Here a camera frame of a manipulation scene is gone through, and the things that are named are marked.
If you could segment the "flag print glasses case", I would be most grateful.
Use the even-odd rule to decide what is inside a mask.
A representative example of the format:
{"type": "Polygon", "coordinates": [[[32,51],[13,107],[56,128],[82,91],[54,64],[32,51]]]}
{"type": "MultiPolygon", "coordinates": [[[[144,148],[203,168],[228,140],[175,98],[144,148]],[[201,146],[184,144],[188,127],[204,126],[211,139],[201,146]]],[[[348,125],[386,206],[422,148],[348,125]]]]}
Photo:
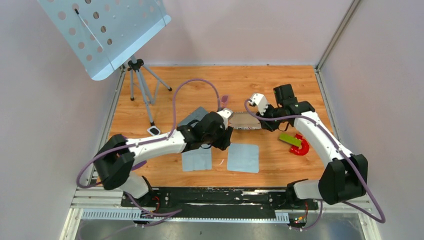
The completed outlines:
{"type": "Polygon", "coordinates": [[[260,121],[248,112],[234,112],[228,124],[235,130],[260,130],[260,121]]]}

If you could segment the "white frame black sunglasses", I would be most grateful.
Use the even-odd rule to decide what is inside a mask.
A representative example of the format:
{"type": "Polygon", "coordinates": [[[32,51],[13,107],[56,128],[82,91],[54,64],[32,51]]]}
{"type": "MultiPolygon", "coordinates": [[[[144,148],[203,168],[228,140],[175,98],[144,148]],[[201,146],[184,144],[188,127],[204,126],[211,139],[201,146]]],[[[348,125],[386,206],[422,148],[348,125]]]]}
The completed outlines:
{"type": "Polygon", "coordinates": [[[161,131],[155,126],[152,125],[146,130],[151,136],[158,136],[161,134],[161,131]]]}

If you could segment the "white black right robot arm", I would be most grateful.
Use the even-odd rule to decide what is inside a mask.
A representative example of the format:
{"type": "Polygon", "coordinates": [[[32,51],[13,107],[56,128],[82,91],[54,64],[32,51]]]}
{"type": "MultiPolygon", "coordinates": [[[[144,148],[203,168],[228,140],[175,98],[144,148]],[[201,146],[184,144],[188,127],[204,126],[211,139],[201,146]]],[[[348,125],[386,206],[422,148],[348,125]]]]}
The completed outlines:
{"type": "Polygon", "coordinates": [[[325,127],[308,101],[298,101],[291,84],[273,89],[277,106],[263,94],[254,93],[250,105],[257,107],[261,127],[271,132],[287,122],[315,150],[325,169],[319,180],[298,180],[289,183],[286,204],[298,209],[306,199],[323,200],[329,205],[352,200],[366,194],[368,161],[362,154],[353,154],[325,127]]]}

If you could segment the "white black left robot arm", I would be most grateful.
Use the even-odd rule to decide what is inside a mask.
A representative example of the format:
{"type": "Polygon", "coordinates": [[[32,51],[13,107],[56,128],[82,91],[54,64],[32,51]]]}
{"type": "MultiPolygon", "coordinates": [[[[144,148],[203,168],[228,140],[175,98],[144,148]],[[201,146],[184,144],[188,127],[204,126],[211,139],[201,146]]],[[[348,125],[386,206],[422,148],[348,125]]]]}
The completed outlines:
{"type": "Polygon", "coordinates": [[[94,157],[104,190],[120,189],[129,193],[140,206],[149,206],[153,193],[147,181],[132,170],[133,166],[168,154],[180,154],[205,146],[222,151],[231,144],[233,127],[229,121],[234,113],[228,108],[209,112],[200,121],[180,125],[171,132],[145,138],[113,135],[94,157]]]}

